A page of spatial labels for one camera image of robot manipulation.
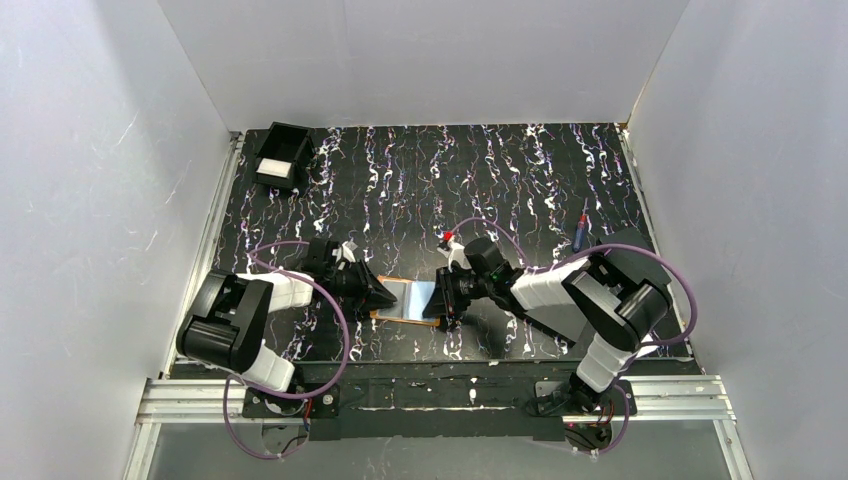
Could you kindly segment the orange card holder wallet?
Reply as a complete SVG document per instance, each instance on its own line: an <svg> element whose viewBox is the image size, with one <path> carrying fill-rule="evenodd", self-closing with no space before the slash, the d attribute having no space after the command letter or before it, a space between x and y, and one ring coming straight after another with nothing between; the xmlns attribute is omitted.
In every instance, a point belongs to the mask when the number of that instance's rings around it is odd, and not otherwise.
<svg viewBox="0 0 848 480"><path fill-rule="evenodd" d="M396 298L397 302L384 309L372 310L370 317L399 323L436 327L440 317L425 317L424 308L434 293L433 281L419 281L379 276L378 279Z"/></svg>

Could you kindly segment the blue red screwdriver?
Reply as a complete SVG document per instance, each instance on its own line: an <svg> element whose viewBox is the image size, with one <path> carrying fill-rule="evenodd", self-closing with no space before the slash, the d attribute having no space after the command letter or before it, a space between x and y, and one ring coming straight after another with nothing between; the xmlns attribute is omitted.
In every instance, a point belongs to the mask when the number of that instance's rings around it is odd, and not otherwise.
<svg viewBox="0 0 848 480"><path fill-rule="evenodd" d="M576 224L574 239L572 242L572 252L579 253L585 243L586 238L586 224L587 224L587 213L588 213L588 199L584 199L583 207L580 212L580 217Z"/></svg>

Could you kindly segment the white block in box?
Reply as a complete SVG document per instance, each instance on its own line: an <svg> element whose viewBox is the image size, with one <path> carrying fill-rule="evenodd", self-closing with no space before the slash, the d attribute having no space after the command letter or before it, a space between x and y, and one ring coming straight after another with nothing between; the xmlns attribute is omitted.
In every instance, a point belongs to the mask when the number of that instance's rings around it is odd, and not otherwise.
<svg viewBox="0 0 848 480"><path fill-rule="evenodd" d="M273 178L288 179L291 177L292 171L293 164L291 162L271 158L262 158L259 162L256 173L258 175Z"/></svg>

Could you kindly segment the black box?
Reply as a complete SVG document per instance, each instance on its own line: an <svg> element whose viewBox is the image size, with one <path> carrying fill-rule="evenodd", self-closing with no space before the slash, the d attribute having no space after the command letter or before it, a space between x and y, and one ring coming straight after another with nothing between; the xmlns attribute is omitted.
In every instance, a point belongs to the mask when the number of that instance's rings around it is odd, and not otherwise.
<svg viewBox="0 0 848 480"><path fill-rule="evenodd" d="M273 122L256 152L254 182L283 192L292 192L300 188L306 182L307 166L315 155L312 132L313 130L309 127ZM256 170L262 158L291 162L293 164L291 177L279 179L258 175Z"/></svg>

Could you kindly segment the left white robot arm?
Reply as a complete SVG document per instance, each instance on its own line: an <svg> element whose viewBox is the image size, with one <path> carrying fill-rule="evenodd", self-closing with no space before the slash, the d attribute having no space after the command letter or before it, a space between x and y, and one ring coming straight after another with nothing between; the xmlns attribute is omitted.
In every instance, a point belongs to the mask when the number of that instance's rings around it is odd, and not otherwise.
<svg viewBox="0 0 848 480"><path fill-rule="evenodd" d="M178 354L278 398L306 400L327 392L340 379L339 373L312 391L292 389L294 364L264 340L268 315L306 307L320 295L345 328L341 301L351 302L357 312L370 312L394 306L397 298L365 260L355 257L352 243L314 238L305 247L293 269L266 265L259 274L210 270L176 334Z"/></svg>

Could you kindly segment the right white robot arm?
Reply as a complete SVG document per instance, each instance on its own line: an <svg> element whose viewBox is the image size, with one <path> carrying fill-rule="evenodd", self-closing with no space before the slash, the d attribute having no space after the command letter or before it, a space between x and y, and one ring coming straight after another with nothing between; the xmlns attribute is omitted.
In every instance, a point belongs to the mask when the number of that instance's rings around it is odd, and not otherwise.
<svg viewBox="0 0 848 480"><path fill-rule="evenodd" d="M465 246L448 241L443 249L448 263L436 271L421 309L425 318L454 319L481 298L516 317L536 310L580 313L594 337L569 381L572 395L606 392L672 307L668 272L639 246L600 243L535 272L512 266L488 238Z"/></svg>

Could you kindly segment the black flat slab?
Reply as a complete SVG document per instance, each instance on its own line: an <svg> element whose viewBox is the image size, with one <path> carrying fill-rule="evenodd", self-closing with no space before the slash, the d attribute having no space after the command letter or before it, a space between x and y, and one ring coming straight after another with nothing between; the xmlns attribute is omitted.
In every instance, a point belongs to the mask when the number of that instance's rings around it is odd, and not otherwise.
<svg viewBox="0 0 848 480"><path fill-rule="evenodd" d="M567 304L561 307L540 307L537 312L541 318L534 317L517 304L495 301L495 305L512 318L528 323L551 338L559 338L569 345L574 345L580 339L585 327L585 319L577 314L577 307Z"/></svg>

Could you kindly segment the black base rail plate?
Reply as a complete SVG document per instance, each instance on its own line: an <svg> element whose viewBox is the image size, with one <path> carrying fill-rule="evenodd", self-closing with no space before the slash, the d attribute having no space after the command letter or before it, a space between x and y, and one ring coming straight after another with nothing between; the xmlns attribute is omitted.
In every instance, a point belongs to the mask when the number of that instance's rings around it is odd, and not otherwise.
<svg viewBox="0 0 848 480"><path fill-rule="evenodd" d="M346 368L314 400L286 400L250 388L242 415L297 425L314 441L523 437L604 447L612 423L637 411L622 380L584 410L566 403L574 361L365 362Z"/></svg>

